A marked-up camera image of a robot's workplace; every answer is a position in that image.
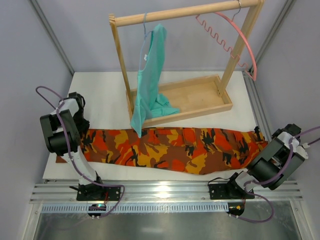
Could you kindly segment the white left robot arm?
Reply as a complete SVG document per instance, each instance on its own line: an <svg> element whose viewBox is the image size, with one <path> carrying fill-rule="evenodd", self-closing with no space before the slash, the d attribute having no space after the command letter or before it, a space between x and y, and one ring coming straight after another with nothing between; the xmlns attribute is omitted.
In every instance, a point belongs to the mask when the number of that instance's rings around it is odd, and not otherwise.
<svg viewBox="0 0 320 240"><path fill-rule="evenodd" d="M77 92L59 101L53 112L40 117L40 125L49 152L65 160L78 175L77 201L102 201L106 188L89 165L81 149L81 138L90 123L84 118L85 99Z"/></svg>

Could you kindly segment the orange camouflage trousers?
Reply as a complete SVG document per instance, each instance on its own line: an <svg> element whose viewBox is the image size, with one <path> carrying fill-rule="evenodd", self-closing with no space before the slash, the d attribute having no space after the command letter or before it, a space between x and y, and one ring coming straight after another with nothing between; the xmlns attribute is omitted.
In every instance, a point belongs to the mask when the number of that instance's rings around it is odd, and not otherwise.
<svg viewBox="0 0 320 240"><path fill-rule="evenodd" d="M81 138L88 162L207 175L246 168L268 145L262 132L223 128L89 129Z"/></svg>

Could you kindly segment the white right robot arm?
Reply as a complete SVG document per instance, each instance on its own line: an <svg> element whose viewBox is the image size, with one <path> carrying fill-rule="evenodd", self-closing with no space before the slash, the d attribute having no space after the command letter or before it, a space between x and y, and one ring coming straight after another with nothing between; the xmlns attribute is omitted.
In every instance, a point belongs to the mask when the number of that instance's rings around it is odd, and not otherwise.
<svg viewBox="0 0 320 240"><path fill-rule="evenodd" d="M287 180L308 159L301 145L299 134L302 129L287 124L272 135L271 142L246 167L247 171L235 173L225 185L230 199L249 196L255 186L275 190Z"/></svg>

